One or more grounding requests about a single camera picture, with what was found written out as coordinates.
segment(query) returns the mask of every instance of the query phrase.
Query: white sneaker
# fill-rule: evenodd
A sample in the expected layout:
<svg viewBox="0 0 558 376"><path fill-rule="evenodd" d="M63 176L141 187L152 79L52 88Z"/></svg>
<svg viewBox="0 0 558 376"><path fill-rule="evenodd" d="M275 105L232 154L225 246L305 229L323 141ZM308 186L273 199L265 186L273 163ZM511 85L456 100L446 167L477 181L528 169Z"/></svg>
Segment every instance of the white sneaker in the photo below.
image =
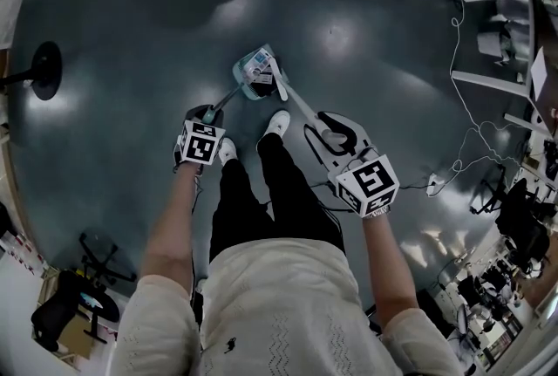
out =
<svg viewBox="0 0 558 376"><path fill-rule="evenodd" d="M283 137L287 132L287 128L290 123L290 114L282 109L273 114L273 117L269 121L268 129L265 130L263 136L269 133L279 134L279 137Z"/></svg>
<svg viewBox="0 0 558 376"><path fill-rule="evenodd" d="M221 164L224 167L225 164L231 159L238 159L236 155L235 143L229 138L225 137L221 143L221 149L219 150L219 159L221 159Z"/></svg>

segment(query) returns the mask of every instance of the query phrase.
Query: white shirt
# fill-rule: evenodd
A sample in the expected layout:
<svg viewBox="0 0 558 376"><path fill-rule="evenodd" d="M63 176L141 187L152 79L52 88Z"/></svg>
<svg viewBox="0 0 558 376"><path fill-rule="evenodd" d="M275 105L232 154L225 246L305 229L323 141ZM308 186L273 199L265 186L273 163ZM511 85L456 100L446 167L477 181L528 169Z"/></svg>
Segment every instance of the white shirt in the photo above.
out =
<svg viewBox="0 0 558 376"><path fill-rule="evenodd" d="M275 239L224 250L203 294L199 334L184 288L143 277L120 322L111 375L463 373L421 310L398 314L380 342L346 257L329 243Z"/></svg>

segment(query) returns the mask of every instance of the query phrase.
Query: sleeve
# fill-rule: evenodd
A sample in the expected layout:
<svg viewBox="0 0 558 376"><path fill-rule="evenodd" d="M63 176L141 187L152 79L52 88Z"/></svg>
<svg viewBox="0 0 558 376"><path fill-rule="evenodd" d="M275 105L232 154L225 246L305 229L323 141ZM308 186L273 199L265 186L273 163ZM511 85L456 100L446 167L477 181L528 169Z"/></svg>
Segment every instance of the sleeve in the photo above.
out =
<svg viewBox="0 0 558 376"><path fill-rule="evenodd" d="M120 320L110 376L178 376L200 355L200 336L189 295L175 281L146 276Z"/></svg>
<svg viewBox="0 0 558 376"><path fill-rule="evenodd" d="M420 309L395 316L385 327L382 341L403 373L429 376L464 373L451 346Z"/></svg>

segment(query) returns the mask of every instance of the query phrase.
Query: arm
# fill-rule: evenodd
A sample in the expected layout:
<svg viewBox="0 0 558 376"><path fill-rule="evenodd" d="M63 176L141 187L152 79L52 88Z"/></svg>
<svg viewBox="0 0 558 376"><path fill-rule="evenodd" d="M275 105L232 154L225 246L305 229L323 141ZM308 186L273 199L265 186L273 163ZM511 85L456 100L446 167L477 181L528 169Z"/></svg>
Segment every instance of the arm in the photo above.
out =
<svg viewBox="0 0 558 376"><path fill-rule="evenodd" d="M384 333L382 342L404 374L462 375L463 369L444 336L422 310L416 309L419 303L411 272L387 215L363 219L363 226L372 290Z"/></svg>
<svg viewBox="0 0 558 376"><path fill-rule="evenodd" d="M196 170L196 164L180 165L167 206L147 240L141 279L120 320L112 376L189 374L199 356L190 308Z"/></svg>
<svg viewBox="0 0 558 376"><path fill-rule="evenodd" d="M141 276L160 275L192 290L192 206L198 164L181 165L167 206L147 241Z"/></svg>
<svg viewBox="0 0 558 376"><path fill-rule="evenodd" d="M363 228L378 319L385 328L400 312L419 307L415 284L387 215L363 219Z"/></svg>

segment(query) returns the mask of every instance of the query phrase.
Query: table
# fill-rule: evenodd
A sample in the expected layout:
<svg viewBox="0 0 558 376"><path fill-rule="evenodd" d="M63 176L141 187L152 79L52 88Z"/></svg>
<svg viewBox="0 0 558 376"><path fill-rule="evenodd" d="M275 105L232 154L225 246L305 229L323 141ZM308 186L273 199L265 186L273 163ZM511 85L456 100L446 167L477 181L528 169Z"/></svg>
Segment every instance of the table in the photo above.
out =
<svg viewBox="0 0 558 376"><path fill-rule="evenodd" d="M495 0L463 0L465 3L495 1ZM516 125L523 126L537 133L541 133L549 138L555 137L556 119L551 115L551 110L558 108L558 37L550 21L550 17L544 9L541 0L518 0L527 3L529 19L529 55L527 63L527 76L525 83L514 83L504 79L486 77L475 73L452 71L452 78L458 81L465 81L475 85L483 85L510 92L527 99L534 107L535 111L541 116L544 127L536 126L528 121L505 114L504 118ZM545 60L548 76L541 89L539 98L534 96L533 77L531 68L537 52L544 47Z"/></svg>

